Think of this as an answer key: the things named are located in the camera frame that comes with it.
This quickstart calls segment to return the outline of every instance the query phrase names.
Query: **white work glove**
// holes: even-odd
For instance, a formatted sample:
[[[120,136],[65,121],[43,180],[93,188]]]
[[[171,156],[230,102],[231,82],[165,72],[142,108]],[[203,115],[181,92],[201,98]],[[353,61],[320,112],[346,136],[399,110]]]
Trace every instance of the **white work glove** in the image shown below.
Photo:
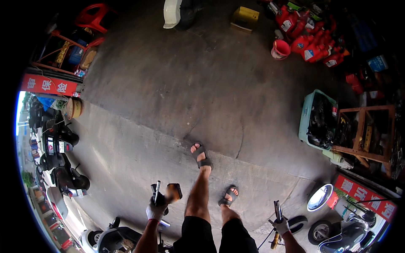
[[[149,205],[146,207],[146,215],[148,216],[148,219],[156,219],[160,221],[163,218],[163,213],[167,208],[167,204],[164,204],[163,206],[155,206],[154,198],[153,196],[149,200]]]
[[[285,218],[281,219],[281,223],[273,222],[273,227],[277,230],[279,235],[283,236],[285,233],[290,231],[290,227],[288,226],[288,221]]]

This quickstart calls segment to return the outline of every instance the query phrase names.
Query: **foot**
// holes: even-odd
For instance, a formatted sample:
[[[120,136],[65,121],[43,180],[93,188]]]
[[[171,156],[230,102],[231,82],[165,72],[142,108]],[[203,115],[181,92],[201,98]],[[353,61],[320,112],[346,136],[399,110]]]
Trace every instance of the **foot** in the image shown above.
[[[200,147],[200,144],[198,144],[198,143],[192,145],[192,146],[191,146],[191,149],[190,149],[190,150],[191,150],[191,154],[194,153],[199,147]],[[199,162],[199,161],[201,161],[201,160],[204,160],[205,158],[206,158],[206,157],[205,157],[205,152],[202,152],[201,154],[199,154],[199,155],[197,156],[197,162]],[[201,166],[201,167],[200,167],[200,171],[204,171],[204,172],[211,173],[211,170],[212,170],[211,166]]]
[[[234,188],[231,188],[230,190],[233,191],[233,193],[234,193],[236,196],[239,195],[238,190],[236,190],[236,189],[234,189]],[[226,194],[225,197],[224,197],[224,199],[229,200],[229,201],[232,201],[232,197],[231,197],[229,194]],[[229,207],[229,205],[227,205],[227,204],[221,204],[221,207],[223,207],[223,206]]]

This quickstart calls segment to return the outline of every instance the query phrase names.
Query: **concrete floor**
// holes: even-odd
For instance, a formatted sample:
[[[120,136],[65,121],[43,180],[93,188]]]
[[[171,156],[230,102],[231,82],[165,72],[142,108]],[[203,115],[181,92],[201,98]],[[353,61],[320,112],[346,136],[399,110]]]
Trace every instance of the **concrete floor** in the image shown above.
[[[100,227],[122,216],[143,229],[150,185],[180,183],[184,198],[171,206],[165,219],[172,227],[164,232],[178,238],[198,175],[183,141],[192,138],[204,142],[215,164],[209,209],[217,247],[217,202],[230,184],[241,193],[232,207],[258,245],[274,200],[287,217],[305,215],[309,224],[322,218],[328,208],[307,212],[307,194],[315,181],[330,182],[334,169],[319,150],[299,141],[300,104],[314,89],[351,101],[350,87],[299,55],[272,59],[276,26],[254,1],[207,6],[184,32],[162,28],[163,2],[140,2],[123,13],[85,79],[85,111],[72,125],[81,140],[70,154],[92,184],[89,196],[78,200],[82,209]],[[261,12],[252,34],[230,28],[239,6]],[[296,237],[308,252],[316,250],[307,230]]]

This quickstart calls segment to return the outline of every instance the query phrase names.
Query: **black sandal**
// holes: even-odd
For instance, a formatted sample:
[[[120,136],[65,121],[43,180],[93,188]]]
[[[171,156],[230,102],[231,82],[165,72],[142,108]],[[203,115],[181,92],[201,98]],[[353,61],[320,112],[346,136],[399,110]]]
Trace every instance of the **black sandal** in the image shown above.
[[[238,195],[236,195],[233,191],[231,191],[232,189],[236,189],[238,191]],[[229,196],[231,196],[232,201],[229,201],[225,198],[226,194],[228,194]],[[225,204],[228,206],[231,206],[232,203],[238,198],[239,196],[239,189],[238,187],[231,185],[230,187],[228,187],[228,190],[226,190],[225,196],[218,202],[218,205],[221,206],[221,204]]]
[[[205,159],[197,162],[198,168],[200,168],[201,166],[211,166],[211,170],[214,169],[214,166],[212,165],[211,160],[207,157],[207,153],[205,152],[205,148],[203,146],[203,144],[199,141],[194,141],[193,146],[195,146],[195,144],[200,144],[200,147],[196,149],[196,151],[194,151],[193,153],[191,153],[191,155],[193,156],[194,160],[197,162],[197,157],[201,154],[201,153],[205,153]]]

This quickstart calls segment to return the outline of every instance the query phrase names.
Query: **blue tarp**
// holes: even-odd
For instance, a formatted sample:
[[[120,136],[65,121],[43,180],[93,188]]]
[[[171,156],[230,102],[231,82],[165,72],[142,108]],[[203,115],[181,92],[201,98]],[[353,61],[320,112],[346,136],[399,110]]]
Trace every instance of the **blue tarp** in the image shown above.
[[[36,97],[41,104],[44,105],[44,111],[48,110],[49,107],[51,107],[52,103],[55,101],[53,98],[42,98],[42,97]]]

